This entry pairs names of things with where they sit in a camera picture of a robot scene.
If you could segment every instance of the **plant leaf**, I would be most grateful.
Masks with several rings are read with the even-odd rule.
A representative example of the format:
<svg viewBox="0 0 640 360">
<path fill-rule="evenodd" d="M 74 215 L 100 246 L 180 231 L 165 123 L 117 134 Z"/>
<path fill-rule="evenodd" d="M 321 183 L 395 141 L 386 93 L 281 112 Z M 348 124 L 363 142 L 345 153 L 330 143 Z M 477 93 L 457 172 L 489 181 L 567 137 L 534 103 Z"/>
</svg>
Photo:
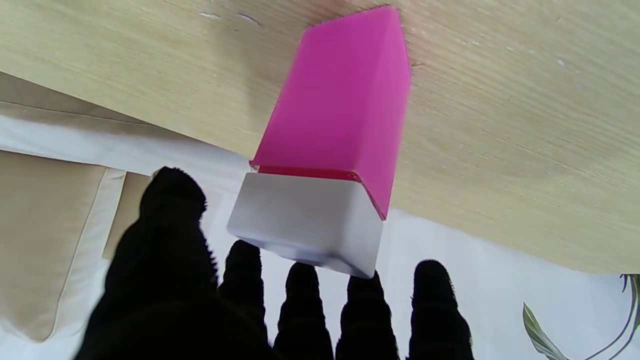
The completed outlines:
<svg viewBox="0 0 640 360">
<path fill-rule="evenodd" d="M 627 279 L 629 278 L 629 275 L 627 274 L 622 274 L 620 275 L 620 277 L 625 277 L 625 285 L 622 287 L 622 292 L 625 292 L 625 290 L 627 289 Z"/>
<path fill-rule="evenodd" d="M 540 324 L 533 315 L 533 311 L 529 309 L 526 303 L 524 303 L 522 308 L 522 320 L 524 321 L 524 328 L 527 331 L 527 335 L 529 335 L 529 339 L 537 352 L 543 354 L 549 360 L 569 360 L 558 347 L 553 344 L 545 332 L 542 331 Z"/>
<path fill-rule="evenodd" d="M 631 299 L 632 299 L 631 312 L 632 313 L 634 312 L 633 306 L 635 306 L 636 319 L 634 320 L 634 327 L 631 330 L 631 335 L 629 335 L 629 339 L 627 340 L 627 342 L 624 343 L 624 345 L 622 345 L 620 350 L 618 350 L 615 354 L 613 354 L 613 356 L 609 358 L 609 360 L 612 360 L 616 356 L 620 355 L 620 353 L 623 352 L 623 350 L 625 350 L 627 346 L 629 346 L 629 344 L 631 343 L 631 340 L 634 338 L 634 334 L 636 333 L 636 330 L 640 326 L 640 275 L 634 274 L 634 275 L 629 275 L 629 277 L 631 279 L 631 292 L 632 292 L 631 293 Z"/>
<path fill-rule="evenodd" d="M 625 278 L 625 285 L 622 287 L 622 292 L 625 292 L 625 289 L 627 288 L 627 280 L 631 277 L 631 283 L 634 283 L 634 278 L 633 276 L 635 275 L 629 275 L 629 274 L 622 274 L 620 275 L 620 278 L 624 277 Z M 591 360 L 592 358 L 600 355 L 601 353 L 605 352 L 606 350 L 608 350 L 610 347 L 612 347 L 613 345 L 615 345 L 618 340 L 620 340 L 622 338 L 622 336 L 625 334 L 625 331 L 627 331 L 627 328 L 629 328 L 629 325 L 631 324 L 631 319 L 634 318 L 634 310 L 636 309 L 636 298 L 634 296 L 635 291 L 632 290 L 631 293 L 631 309 L 629 309 L 629 316 L 627 317 L 627 322 L 625 323 L 625 327 L 622 328 L 622 331 L 620 331 L 620 333 L 618 334 L 618 336 L 613 339 L 612 342 L 610 342 L 606 347 L 601 348 L 600 350 L 598 350 L 598 352 L 596 352 L 595 354 L 587 357 L 585 360 Z"/>
</svg>

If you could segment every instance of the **scratch on wood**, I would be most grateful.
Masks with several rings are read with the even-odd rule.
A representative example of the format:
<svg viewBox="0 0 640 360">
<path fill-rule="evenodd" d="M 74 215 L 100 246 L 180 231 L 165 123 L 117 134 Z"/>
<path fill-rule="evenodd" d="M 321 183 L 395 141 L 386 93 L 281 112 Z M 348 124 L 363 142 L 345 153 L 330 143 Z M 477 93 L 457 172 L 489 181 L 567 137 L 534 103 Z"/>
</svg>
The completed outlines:
<svg viewBox="0 0 640 360">
<path fill-rule="evenodd" d="M 220 17 L 220 15 L 218 15 L 217 13 L 207 13 L 207 12 L 200 12 L 200 16 L 204 16 L 204 17 L 208 17 L 210 19 L 222 19 L 222 17 Z"/>
<path fill-rule="evenodd" d="M 258 25 L 258 26 L 262 26 L 262 25 L 260 25 L 260 23 L 258 22 L 258 20 L 254 19 L 253 17 L 250 17 L 250 16 L 249 16 L 249 15 L 247 15 L 247 14 L 243 14 L 243 13 L 237 13 L 237 14 L 238 14 L 238 16 L 240 16 L 242 19 L 247 20 L 248 22 L 252 22 L 252 23 L 254 23 L 254 24 Z"/>
</svg>

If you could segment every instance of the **white plastic block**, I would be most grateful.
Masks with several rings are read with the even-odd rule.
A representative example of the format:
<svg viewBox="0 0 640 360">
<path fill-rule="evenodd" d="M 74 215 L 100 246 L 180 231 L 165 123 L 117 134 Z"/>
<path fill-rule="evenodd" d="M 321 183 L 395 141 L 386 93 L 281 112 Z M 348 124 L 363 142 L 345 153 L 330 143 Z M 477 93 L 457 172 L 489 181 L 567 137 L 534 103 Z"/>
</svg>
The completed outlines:
<svg viewBox="0 0 640 360">
<path fill-rule="evenodd" d="M 249 173 L 227 230 L 283 258 L 371 278 L 382 226 L 358 182 Z"/>
</svg>

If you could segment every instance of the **pink box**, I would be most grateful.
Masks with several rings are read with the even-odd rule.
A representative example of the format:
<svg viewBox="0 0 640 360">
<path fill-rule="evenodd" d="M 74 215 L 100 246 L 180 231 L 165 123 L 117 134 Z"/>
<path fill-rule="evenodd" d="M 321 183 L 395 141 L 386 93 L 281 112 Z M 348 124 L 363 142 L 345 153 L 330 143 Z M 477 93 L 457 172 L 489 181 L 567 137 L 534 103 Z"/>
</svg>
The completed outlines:
<svg viewBox="0 0 640 360">
<path fill-rule="evenodd" d="M 384 220 L 410 86 L 392 6 L 308 28 L 252 165 L 268 174 L 360 181 Z"/>
</svg>

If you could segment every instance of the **wooden table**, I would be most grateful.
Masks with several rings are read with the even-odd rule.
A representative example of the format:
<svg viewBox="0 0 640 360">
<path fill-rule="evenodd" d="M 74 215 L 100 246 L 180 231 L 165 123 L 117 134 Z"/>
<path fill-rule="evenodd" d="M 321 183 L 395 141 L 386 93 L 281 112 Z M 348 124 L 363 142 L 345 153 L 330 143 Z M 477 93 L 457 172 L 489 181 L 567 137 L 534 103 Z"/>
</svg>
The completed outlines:
<svg viewBox="0 0 640 360">
<path fill-rule="evenodd" d="M 302 31 L 381 3 L 0 0 L 0 71 L 251 157 Z M 413 64 L 393 206 L 640 272 L 640 2 L 390 3 Z"/>
</svg>

